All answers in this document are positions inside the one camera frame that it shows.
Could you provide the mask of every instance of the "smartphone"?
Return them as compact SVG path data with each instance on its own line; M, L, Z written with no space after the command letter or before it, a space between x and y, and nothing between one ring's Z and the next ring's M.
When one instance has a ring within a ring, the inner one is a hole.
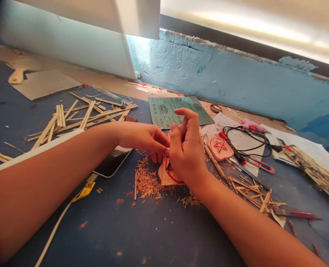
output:
M131 148L117 146L114 151L93 170L93 172L105 178L112 177L131 151Z

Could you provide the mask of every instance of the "paper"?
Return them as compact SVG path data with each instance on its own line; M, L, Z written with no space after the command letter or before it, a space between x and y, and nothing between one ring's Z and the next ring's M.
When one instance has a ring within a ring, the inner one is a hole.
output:
M59 70L28 73L26 77L23 83L12 87L30 100L81 85Z
M230 126L230 127L237 127L240 124L233 121L232 119L226 117L223 113L218 113L214 118L214 123L211 125L206 125L202 129L202 135L204 137L204 142L206 143L208 140L212 139L215 135L219 135L219 132L223 130L223 127ZM251 138L245 133L232 130L229 132L228 135L232 145L239 150L245 150L249 148L254 148L256 146L261 145L259 141L256 141L255 139ZM246 151L246 154L257 154L257 155L263 155L265 146L262 146L260 148L256 148L254 150ZM260 156L252 156L255 159L261 160L262 157ZM258 175L258 167L252 165L251 163L247 162L247 164L244 166L245 169L247 169L249 172L251 172L253 175L257 177Z
M153 124L161 130L170 129L173 123L182 124L184 116L178 116L174 109L188 108L199 114L199 125L214 123L195 96L177 98L149 98Z
M267 131L271 132L277 138L282 139L286 145L295 145L302 151L306 152L312 159L322 165L327 171L329 171L329 153L320 144L309 141L303 137L285 133L264 124L261 126L265 127Z

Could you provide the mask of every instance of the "scissors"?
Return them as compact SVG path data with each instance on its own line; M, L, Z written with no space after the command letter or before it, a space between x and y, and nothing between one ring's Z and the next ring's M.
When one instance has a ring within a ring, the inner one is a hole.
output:
M264 171L267 171L269 173L275 173L275 169L272 168L270 165L267 165L266 163L263 163L262 161L259 161L258 159L255 159L243 152L241 152L242 156L247 158L247 161L250 162L252 165L258 167L259 169L263 169Z

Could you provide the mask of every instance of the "blue wall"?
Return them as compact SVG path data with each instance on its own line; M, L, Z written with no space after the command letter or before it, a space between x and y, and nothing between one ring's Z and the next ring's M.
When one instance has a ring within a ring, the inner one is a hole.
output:
M328 78L166 30L127 40L143 82L283 119L329 147Z

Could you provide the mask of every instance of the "white paper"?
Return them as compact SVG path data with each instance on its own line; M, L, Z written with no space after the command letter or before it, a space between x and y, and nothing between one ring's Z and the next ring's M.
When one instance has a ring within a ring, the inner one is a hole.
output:
M204 142L206 143L208 140L212 139L215 135L219 135L219 133L223 130L223 127L230 126L230 127L237 127L241 124L237 123L236 121L233 121L232 119L226 117L223 113L218 113L214 118L214 124L209 124L203 127L201 133L204 137ZM232 143L232 145L236 149L244 150L249 148L254 148L256 146L261 145L259 141L256 141L255 139L251 138L245 133L232 130L229 132L229 139ZM257 154L257 155L263 155L265 146L262 146L260 148L256 148L254 150L246 151L246 154ZM262 157L260 156L252 156L255 159L261 160ZM251 163L247 162L247 164L244 166L245 169L247 169L249 172L251 172L253 175L257 177L258 175L258 167L252 165Z
M320 144L309 141L303 137L285 133L264 124L261 126L265 127L267 131L271 132L274 136L282 139L286 145L295 145L302 151L307 153L312 159L322 165L327 171L329 171L329 153Z

